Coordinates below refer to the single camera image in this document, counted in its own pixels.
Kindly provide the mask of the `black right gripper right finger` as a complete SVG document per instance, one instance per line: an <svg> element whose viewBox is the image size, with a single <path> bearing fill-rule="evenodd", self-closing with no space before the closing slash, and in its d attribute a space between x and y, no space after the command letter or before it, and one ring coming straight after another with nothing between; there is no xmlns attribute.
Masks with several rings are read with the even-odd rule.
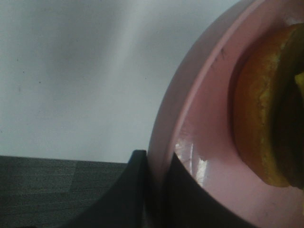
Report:
<svg viewBox="0 0 304 228"><path fill-rule="evenodd" d="M219 204L191 177L176 154L166 176L165 228L253 228Z"/></svg>

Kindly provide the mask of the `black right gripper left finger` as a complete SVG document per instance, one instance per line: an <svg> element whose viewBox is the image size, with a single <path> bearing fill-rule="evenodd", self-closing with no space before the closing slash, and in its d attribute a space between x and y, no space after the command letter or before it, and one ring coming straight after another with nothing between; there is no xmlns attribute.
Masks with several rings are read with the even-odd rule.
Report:
<svg viewBox="0 0 304 228"><path fill-rule="evenodd" d="M113 186L96 203L61 227L141 228L147 170L146 151L133 151Z"/></svg>

